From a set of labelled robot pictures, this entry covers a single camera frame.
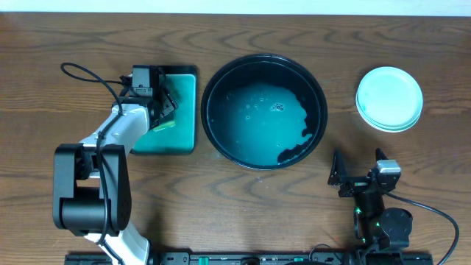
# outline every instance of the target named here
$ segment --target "black bowl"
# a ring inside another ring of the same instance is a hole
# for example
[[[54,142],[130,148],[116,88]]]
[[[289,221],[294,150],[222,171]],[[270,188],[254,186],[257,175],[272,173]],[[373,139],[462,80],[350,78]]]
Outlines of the black bowl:
[[[327,102],[304,67],[256,54],[214,75],[202,97],[201,118],[209,140],[227,158],[251,169],[280,169],[317,146]]]

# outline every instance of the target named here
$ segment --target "cable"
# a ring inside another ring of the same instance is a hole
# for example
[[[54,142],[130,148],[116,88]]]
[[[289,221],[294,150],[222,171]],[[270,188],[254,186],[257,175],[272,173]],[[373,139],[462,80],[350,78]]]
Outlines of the cable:
[[[67,72],[65,70],[65,68],[64,68],[65,66],[72,66],[72,67],[78,68],[78,69],[84,71],[85,73],[90,74],[96,80],[91,80],[91,79],[89,80],[89,79],[74,76],[73,74],[70,74],[69,72]],[[110,204],[108,203],[109,196],[108,196],[108,189],[107,189],[107,183],[106,183],[106,178],[105,178],[105,171],[103,169],[101,145],[102,145],[102,140],[105,138],[106,132],[113,126],[113,124],[121,116],[123,116],[123,107],[121,106],[121,102],[119,101],[119,98],[116,95],[115,91],[107,84],[109,81],[103,80],[101,77],[99,77],[98,75],[96,75],[92,71],[90,71],[90,70],[88,70],[88,69],[86,69],[82,66],[79,66],[75,63],[62,63],[60,65],[60,69],[64,72],[64,74],[67,74],[68,76],[73,77],[74,79],[77,79],[77,80],[82,80],[82,81],[86,81],[86,82],[100,82],[101,84],[103,84],[109,90],[109,92],[115,98],[116,103],[118,104],[118,108],[119,108],[118,115],[116,115],[108,124],[106,124],[106,126],[103,128],[103,130],[98,132],[98,138],[96,139],[96,162],[98,164],[98,170],[99,170],[99,174],[100,174],[100,183],[102,185],[103,201],[105,202],[105,222],[103,224],[102,234],[101,234],[99,240],[96,242],[96,244],[99,245],[100,247],[104,247],[105,249],[109,249],[108,245],[105,242],[105,237],[108,234],[108,229],[110,228],[110,220],[109,220],[109,218],[110,218],[109,217]],[[118,261],[118,264],[122,264],[122,260],[114,252],[111,252],[111,251],[108,251],[108,252],[110,253],[110,255],[113,258],[115,258]]]
[[[313,253],[314,253],[314,250],[316,250],[316,248],[321,247],[321,246],[328,247],[329,249],[332,249],[332,247],[330,247],[328,244],[318,244],[318,245],[316,245],[316,246],[313,247],[312,250],[309,252],[309,261],[312,261],[312,255],[313,255]],[[343,264],[343,263],[344,263],[344,262],[341,260],[341,258],[339,258],[339,257],[337,256],[337,253],[332,252],[332,254],[340,261],[340,264]]]
[[[448,221],[450,221],[453,224],[453,226],[455,228],[455,238],[453,239],[453,243],[451,244],[450,249],[448,250],[448,252],[445,254],[445,256],[440,260],[440,262],[437,265],[442,265],[445,261],[447,261],[447,259],[451,256],[451,253],[455,250],[456,245],[458,244],[459,227],[458,227],[458,224],[456,223],[456,221],[453,218],[451,218],[451,216],[447,215],[446,213],[444,213],[440,210],[437,210],[437,209],[432,208],[432,207],[427,206],[427,205],[423,205],[422,203],[419,203],[419,202],[415,202],[411,199],[405,199],[405,198],[402,198],[402,197],[399,197],[397,195],[389,193],[388,191],[386,191],[384,188],[382,188],[379,185],[378,181],[375,181],[375,184],[380,189],[380,191],[383,192],[383,194],[385,194],[385,195],[387,195],[387,196],[389,196],[393,199],[397,199],[401,202],[407,202],[408,204],[415,205],[415,206],[427,209],[427,210],[429,210],[433,213],[436,213],[440,216],[443,216],[444,218],[446,218]]]

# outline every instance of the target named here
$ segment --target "green tray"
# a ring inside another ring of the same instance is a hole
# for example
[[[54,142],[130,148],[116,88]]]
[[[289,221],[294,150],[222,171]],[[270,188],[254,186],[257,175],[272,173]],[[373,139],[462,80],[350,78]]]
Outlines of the green tray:
[[[196,138],[196,69],[193,66],[162,66],[167,88],[178,108],[174,126],[143,135],[131,150],[135,155],[176,155],[193,152]]]

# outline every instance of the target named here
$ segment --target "wood grain surface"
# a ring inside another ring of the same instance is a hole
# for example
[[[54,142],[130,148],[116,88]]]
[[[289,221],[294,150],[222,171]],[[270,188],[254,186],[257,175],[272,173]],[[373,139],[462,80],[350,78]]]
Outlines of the wood grain surface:
[[[265,52],[296,60],[322,86],[329,120],[320,145],[287,169],[245,169],[214,149],[198,112],[193,154],[128,158],[139,231],[193,251],[360,244],[353,200],[338,198],[327,176],[334,148],[360,174],[380,146],[403,167],[394,193],[455,218],[461,238],[449,263],[469,264],[471,18],[98,13],[0,14],[0,264],[63,264],[68,252],[99,250],[52,222],[53,154],[92,133],[113,99],[101,85],[64,75],[62,62],[112,80],[133,64],[195,65],[201,98],[224,64]],[[356,110],[359,80],[378,66],[401,68],[422,87],[422,116],[406,132],[375,130]],[[385,203],[414,215],[410,250],[429,251],[435,262],[446,253],[446,219]]]

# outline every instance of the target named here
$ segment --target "white backdrop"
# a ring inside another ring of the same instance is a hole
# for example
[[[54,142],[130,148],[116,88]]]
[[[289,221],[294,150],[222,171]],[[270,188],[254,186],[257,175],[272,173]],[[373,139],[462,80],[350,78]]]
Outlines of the white backdrop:
[[[471,16],[471,0],[0,0],[0,11]]]

